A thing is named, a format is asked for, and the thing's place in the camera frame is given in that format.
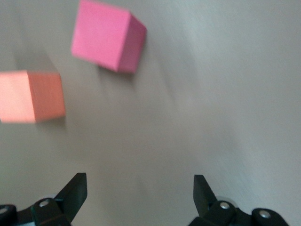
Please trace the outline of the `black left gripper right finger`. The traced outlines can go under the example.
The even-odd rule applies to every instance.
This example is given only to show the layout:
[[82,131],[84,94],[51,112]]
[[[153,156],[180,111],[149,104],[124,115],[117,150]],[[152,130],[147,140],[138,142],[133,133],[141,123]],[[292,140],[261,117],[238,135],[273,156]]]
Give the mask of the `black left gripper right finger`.
[[231,202],[218,200],[203,175],[194,176],[193,200],[198,217],[194,226],[285,226],[277,212],[256,208],[251,214],[243,212]]

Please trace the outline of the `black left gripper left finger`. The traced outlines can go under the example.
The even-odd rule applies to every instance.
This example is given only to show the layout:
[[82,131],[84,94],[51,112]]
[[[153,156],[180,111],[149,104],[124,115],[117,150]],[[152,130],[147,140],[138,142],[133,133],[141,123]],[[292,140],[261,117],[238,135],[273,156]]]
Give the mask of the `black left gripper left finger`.
[[54,197],[38,200],[17,211],[13,204],[0,206],[2,226],[70,226],[87,198],[87,174],[77,173]]

